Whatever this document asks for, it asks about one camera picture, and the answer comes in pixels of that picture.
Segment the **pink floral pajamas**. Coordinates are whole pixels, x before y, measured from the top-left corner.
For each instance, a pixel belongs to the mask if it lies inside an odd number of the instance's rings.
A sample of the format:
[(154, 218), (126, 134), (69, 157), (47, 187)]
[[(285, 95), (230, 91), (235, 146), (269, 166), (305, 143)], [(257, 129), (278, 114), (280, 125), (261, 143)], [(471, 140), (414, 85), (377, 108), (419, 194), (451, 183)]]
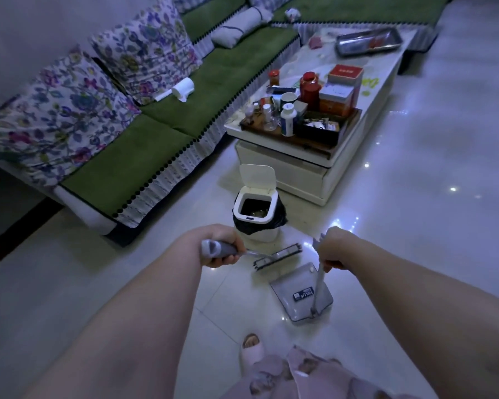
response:
[(359, 378), (336, 359), (293, 346), (285, 357), (268, 354), (220, 399), (420, 399), (392, 394)]

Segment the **grey long-handled dustpan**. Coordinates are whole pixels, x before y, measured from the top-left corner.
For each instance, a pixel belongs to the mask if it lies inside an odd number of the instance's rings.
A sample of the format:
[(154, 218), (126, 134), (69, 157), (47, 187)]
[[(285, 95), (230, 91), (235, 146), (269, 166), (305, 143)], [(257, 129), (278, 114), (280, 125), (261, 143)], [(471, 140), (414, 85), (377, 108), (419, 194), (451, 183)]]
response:
[(333, 296), (324, 277), (322, 264), (308, 262), (281, 274), (269, 283), (280, 303), (282, 322), (313, 322), (332, 306)]

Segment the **metal tray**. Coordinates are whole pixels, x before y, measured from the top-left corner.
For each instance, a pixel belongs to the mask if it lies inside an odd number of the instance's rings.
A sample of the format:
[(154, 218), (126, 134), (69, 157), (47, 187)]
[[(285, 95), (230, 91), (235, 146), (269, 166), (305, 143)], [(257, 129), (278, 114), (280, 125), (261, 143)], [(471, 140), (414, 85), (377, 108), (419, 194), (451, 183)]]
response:
[(386, 53), (399, 49), (403, 39), (394, 27), (383, 27), (368, 31), (337, 36), (335, 51), (343, 58)]

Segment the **white trash bin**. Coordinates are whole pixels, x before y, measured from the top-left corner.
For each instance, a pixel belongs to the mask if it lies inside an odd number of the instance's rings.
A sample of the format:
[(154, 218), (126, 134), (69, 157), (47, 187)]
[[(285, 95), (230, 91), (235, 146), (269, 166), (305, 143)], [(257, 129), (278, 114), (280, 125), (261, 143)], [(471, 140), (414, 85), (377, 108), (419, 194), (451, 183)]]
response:
[[(277, 203), (280, 197), (277, 190), (277, 181), (275, 171), (272, 167), (266, 165), (241, 164), (240, 175), (244, 186), (237, 195), (233, 209), (237, 218), (243, 221), (252, 221), (255, 223), (270, 222), (273, 216), (273, 208), (267, 215), (266, 213), (254, 213), (252, 216), (243, 215), (242, 205), (246, 199), (257, 199), (260, 201), (269, 201), (272, 205)], [(273, 242), (279, 235), (279, 229), (271, 231), (261, 231), (248, 237), (257, 242)]]

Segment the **brown wooden tray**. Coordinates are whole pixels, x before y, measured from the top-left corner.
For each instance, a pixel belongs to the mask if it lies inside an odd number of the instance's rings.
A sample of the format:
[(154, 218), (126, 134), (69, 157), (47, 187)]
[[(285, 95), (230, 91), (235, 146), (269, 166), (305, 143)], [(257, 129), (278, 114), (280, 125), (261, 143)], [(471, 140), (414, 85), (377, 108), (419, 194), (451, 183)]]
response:
[(252, 134), (262, 135), (266, 138), (283, 141), (287, 145), (302, 147), (305, 150), (315, 152), (322, 155), (325, 159), (330, 160), (332, 154), (338, 149), (339, 146), (346, 140), (346, 137), (351, 133), (353, 128), (358, 124), (363, 111), (359, 108), (353, 108), (350, 115), (348, 116), (348, 124), (345, 135), (335, 147), (328, 147), (318, 142), (313, 142), (310, 140), (302, 139), (296, 135), (292, 137), (284, 137), (281, 135), (280, 125), (277, 125), (276, 129), (271, 132), (267, 132), (263, 129), (263, 116), (262, 114), (255, 115), (254, 119), (242, 118), (240, 121), (240, 128), (242, 131), (247, 131)]

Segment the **pink slipper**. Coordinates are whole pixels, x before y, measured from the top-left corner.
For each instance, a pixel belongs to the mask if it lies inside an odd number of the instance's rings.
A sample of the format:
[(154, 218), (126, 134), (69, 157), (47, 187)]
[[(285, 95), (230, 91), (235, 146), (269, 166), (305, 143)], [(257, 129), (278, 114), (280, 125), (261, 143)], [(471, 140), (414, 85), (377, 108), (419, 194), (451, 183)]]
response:
[(266, 348), (256, 333), (249, 333), (243, 339), (240, 347), (241, 375), (248, 374), (253, 365), (262, 361), (266, 356)]

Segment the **person's right hand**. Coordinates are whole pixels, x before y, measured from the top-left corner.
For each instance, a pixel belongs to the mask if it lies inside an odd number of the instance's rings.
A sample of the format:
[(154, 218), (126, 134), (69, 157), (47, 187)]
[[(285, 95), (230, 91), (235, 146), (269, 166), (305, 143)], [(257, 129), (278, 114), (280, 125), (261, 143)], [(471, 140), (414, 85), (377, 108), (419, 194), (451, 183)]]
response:
[(360, 239), (353, 233), (339, 227), (330, 227), (326, 234), (321, 237), (315, 248), (318, 256), (320, 254), (338, 254), (341, 261), (346, 265), (346, 270), (353, 273), (354, 260)]

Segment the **person's right forearm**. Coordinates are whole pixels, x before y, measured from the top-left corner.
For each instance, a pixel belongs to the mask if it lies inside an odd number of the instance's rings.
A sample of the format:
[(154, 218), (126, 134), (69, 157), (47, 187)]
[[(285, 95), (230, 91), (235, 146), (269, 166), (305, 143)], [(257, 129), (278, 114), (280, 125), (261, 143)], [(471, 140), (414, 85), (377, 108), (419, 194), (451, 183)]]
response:
[(339, 261), (439, 399), (499, 399), (499, 297), (352, 235)]

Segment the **black open box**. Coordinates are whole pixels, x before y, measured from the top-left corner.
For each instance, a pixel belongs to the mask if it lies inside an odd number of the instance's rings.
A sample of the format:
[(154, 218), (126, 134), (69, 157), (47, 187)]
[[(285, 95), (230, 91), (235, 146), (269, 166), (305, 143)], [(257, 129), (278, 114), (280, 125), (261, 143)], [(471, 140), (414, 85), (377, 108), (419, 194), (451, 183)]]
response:
[(294, 124), (294, 135), (335, 147), (345, 135), (348, 117), (334, 114), (306, 111)]

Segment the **white medicine bottle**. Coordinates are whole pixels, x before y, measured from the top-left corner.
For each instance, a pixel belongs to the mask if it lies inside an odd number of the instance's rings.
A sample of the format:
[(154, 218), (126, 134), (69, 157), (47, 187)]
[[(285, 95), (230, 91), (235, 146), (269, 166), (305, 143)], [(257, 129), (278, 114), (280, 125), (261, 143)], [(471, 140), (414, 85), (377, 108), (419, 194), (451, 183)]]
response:
[(293, 103), (286, 103), (280, 112), (280, 131), (284, 137), (294, 135), (294, 122), (297, 118), (297, 111)]

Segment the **large floral cushion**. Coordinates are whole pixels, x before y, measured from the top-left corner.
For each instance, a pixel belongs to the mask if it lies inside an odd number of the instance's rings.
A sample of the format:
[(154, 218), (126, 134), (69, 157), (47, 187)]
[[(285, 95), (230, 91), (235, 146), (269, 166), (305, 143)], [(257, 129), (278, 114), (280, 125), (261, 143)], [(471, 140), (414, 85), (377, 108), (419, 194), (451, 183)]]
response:
[(203, 63), (173, 0), (158, 0), (134, 19), (92, 35), (89, 43), (142, 106), (190, 77)]
[(139, 115), (133, 100), (77, 45), (0, 106), (0, 161), (52, 188)]

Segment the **red box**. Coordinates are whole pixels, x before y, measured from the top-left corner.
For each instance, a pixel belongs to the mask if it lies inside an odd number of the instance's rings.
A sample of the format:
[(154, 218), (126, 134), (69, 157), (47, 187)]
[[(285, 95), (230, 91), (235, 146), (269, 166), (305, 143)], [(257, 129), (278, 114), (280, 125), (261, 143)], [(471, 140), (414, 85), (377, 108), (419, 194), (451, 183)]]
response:
[(363, 74), (363, 67), (337, 64), (329, 71), (327, 82), (346, 86), (360, 86)]

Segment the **grey handled broom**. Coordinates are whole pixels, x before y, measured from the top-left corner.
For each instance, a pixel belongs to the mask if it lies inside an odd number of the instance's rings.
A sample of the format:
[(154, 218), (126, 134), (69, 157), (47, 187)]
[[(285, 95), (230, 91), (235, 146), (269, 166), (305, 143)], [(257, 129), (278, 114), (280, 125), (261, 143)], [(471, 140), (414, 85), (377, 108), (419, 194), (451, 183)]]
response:
[(256, 272), (302, 252), (301, 244), (293, 244), (273, 254), (263, 254), (253, 250), (239, 252), (233, 244), (206, 239), (200, 243), (200, 254), (205, 259), (224, 259), (228, 256), (254, 256), (253, 268)]

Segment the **person's left hand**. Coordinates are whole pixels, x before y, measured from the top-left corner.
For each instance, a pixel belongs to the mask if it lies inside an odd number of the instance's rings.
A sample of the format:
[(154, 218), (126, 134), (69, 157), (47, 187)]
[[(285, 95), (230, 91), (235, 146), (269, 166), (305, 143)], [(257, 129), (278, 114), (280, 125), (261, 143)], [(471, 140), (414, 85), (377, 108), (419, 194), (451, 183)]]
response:
[(180, 237), (179, 242), (182, 246), (181, 260), (185, 263), (204, 267), (205, 258), (200, 254), (200, 243), (206, 239), (233, 244), (239, 252), (247, 250), (234, 227), (216, 223), (191, 229)]

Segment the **green sofa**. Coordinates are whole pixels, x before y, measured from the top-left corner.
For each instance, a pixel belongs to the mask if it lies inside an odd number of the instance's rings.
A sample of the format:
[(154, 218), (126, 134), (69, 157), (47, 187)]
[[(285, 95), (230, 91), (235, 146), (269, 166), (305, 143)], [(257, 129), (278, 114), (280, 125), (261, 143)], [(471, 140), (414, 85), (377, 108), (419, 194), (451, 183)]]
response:
[[(178, 184), (216, 149), (224, 123), (242, 107), (245, 96), (268, 79), (272, 69), (298, 52), (313, 30), (345, 24), (347, 29), (391, 25), (419, 29), (415, 47), (429, 48), (449, 0), (291, 0), (273, 13), (270, 23), (241, 39), (233, 49), (214, 46), (212, 33), (228, 19), (252, 7), (248, 0), (210, 0), (180, 14), (202, 59), (190, 75), (194, 92), (186, 103), (169, 95), (139, 105), (92, 48), (85, 51), (113, 85), (129, 96), (140, 115), (116, 140), (83, 166), (45, 188), (1, 162), (28, 185), (58, 198), (87, 226), (125, 247), (141, 232), (141, 223)], [(296, 8), (301, 19), (288, 23), (285, 11)]]

